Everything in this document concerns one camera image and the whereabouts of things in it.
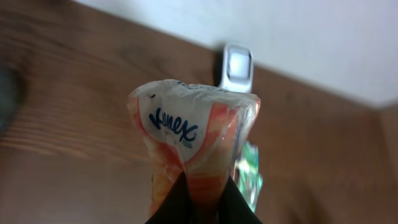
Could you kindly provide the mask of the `orange tissue pack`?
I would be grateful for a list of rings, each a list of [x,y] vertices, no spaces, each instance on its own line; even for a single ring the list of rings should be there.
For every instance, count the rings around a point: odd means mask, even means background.
[[[260,106],[251,93],[171,79],[131,92],[131,121],[154,165],[149,213],[159,209],[181,173],[194,207],[213,213]]]

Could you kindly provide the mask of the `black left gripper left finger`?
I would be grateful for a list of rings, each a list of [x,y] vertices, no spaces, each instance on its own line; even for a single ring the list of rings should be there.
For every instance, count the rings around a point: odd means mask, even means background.
[[[193,213],[185,173],[182,172],[160,207],[146,224],[189,224]]]

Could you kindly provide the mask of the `teal white Kleenex tissue pack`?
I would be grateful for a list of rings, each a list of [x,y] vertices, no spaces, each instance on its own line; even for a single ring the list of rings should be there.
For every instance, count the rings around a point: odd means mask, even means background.
[[[259,151],[255,144],[246,141],[234,162],[233,180],[247,205],[254,213],[263,185],[259,173]]]

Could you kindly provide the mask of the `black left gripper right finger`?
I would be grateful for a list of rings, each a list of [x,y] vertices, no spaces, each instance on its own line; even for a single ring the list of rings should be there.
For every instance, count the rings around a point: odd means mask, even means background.
[[[219,224],[262,224],[249,208],[231,177],[228,178],[218,207]]]

